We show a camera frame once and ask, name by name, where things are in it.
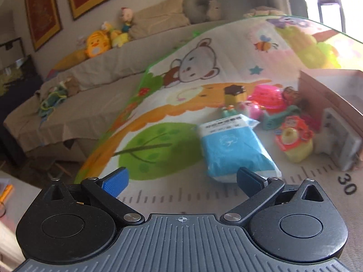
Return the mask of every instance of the silver screw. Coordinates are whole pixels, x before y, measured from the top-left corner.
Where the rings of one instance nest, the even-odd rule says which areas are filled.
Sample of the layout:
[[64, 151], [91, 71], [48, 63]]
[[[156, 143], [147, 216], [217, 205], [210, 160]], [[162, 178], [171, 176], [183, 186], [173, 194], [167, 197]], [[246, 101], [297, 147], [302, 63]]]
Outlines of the silver screw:
[[240, 214], [236, 214], [235, 212], [229, 212], [223, 216], [223, 218], [228, 222], [238, 222], [242, 219]]
[[141, 220], [141, 216], [135, 213], [129, 213], [123, 216], [123, 219], [128, 222], [138, 222]]

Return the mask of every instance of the open box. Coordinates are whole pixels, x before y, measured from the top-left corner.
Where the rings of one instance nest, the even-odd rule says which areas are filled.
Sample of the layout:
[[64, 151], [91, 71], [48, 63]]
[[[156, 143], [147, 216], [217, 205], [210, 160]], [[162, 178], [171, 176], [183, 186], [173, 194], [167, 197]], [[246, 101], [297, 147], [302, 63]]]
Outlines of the open box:
[[[306, 112], [322, 120], [326, 108], [334, 109], [363, 138], [363, 72], [360, 70], [302, 70], [299, 93], [307, 99]], [[357, 154], [363, 161], [363, 150]]]

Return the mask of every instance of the blue and white wipes package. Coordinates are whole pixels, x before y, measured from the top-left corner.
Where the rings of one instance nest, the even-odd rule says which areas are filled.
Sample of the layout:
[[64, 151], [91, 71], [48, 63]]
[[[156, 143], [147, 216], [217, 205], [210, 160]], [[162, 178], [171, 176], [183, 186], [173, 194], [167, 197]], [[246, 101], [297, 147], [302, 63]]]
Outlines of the blue and white wipes package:
[[240, 167], [263, 178], [281, 172], [242, 114], [202, 124], [198, 128], [208, 175], [222, 183], [236, 183]]

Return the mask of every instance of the gray ridged plate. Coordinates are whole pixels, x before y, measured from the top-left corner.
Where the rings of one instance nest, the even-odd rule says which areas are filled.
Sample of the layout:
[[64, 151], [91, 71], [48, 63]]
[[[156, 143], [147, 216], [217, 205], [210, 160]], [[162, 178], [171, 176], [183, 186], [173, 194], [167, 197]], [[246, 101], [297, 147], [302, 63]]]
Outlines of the gray ridged plate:
[[242, 228], [219, 223], [213, 215], [151, 215], [122, 230], [116, 242], [91, 260], [48, 265], [27, 260], [17, 272], [348, 272], [338, 260], [295, 265], [262, 253]]

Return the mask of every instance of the play mat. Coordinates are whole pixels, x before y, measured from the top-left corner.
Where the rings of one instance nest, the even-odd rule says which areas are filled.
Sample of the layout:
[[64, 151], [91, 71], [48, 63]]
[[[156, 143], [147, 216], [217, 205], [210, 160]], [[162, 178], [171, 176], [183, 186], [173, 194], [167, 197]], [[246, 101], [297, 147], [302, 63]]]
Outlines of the play mat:
[[[248, 94], [262, 83], [297, 88], [301, 69], [363, 70], [362, 56], [362, 43], [303, 18], [256, 17], [209, 30], [146, 71], [76, 182], [123, 166], [130, 183], [119, 199], [145, 217], [151, 212], [219, 216], [247, 198], [235, 184], [206, 175], [196, 131], [197, 125], [221, 118], [224, 88], [243, 85]], [[312, 178], [322, 185], [349, 228], [341, 259], [363, 271], [363, 173], [346, 176], [325, 155], [290, 163], [273, 131], [257, 127], [255, 132], [286, 183]], [[347, 191], [347, 181], [354, 191]]]

